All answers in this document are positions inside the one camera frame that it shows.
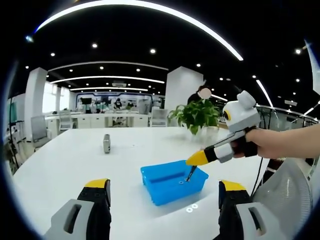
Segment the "ceiling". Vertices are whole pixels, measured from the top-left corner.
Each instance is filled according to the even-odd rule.
[[[312,90],[308,52],[302,49],[306,45],[305,40],[315,45],[312,25],[306,24],[316,19],[316,11],[311,5],[285,5],[280,1],[207,1],[215,3],[201,4],[194,0],[149,1],[185,13],[216,31],[239,52],[243,61],[196,26],[176,16],[137,6],[83,9],[49,23],[34,35],[30,34],[50,15],[85,2],[90,1],[41,3],[39,9],[30,10],[24,18],[29,22],[26,20],[23,34],[24,37],[28,34],[32,36],[33,42],[24,41],[18,49],[20,67],[13,94],[26,90],[29,72],[37,67],[51,70],[78,63],[117,61],[144,65],[74,65],[50,71],[47,80],[127,76],[165,82],[170,71],[184,66],[204,74],[206,83],[214,89],[213,94],[228,100],[236,99],[239,88],[251,93],[260,105],[269,106],[256,79],[262,82],[275,107],[289,109],[284,101],[292,100],[297,102],[297,106],[290,109],[304,113],[320,100],[320,96]],[[93,43],[97,44],[97,48],[92,47]],[[150,49],[155,49],[156,53],[151,54]],[[302,49],[301,54],[295,54],[295,49]],[[59,82],[58,85],[71,89],[108,87],[107,83],[113,80],[77,79]],[[131,88],[148,89],[150,94],[165,94],[166,85],[162,83],[121,80],[130,84]],[[310,115],[317,117],[319,113],[320,109],[316,108]]]

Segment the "computer monitor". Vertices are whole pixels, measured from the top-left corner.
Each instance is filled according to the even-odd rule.
[[[108,97],[108,96],[102,97],[101,102],[102,102],[102,103],[105,103],[105,105],[107,105],[107,106],[111,103],[111,102],[109,101],[109,97]]]
[[[83,105],[91,104],[92,99],[91,98],[81,98],[81,102]]]

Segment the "human hand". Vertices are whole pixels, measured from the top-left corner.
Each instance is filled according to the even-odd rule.
[[[284,141],[282,133],[279,131],[266,130],[266,129],[253,129],[245,135],[247,142],[253,142],[257,145],[258,156],[267,159],[277,159],[285,157]],[[237,146],[236,142],[232,142],[231,146]],[[235,158],[244,157],[244,153],[237,153]]]

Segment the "green leaves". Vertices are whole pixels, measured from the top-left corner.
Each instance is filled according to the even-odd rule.
[[[178,105],[175,110],[168,114],[168,121],[176,118],[178,125],[183,124],[196,135],[199,127],[217,126],[219,122],[219,108],[214,106],[208,99],[198,102],[190,102],[188,105]]]

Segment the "blue plastic container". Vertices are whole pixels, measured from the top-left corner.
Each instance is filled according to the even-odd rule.
[[[200,192],[209,177],[198,167],[187,182],[191,166],[185,160],[141,168],[142,182],[157,206]]]

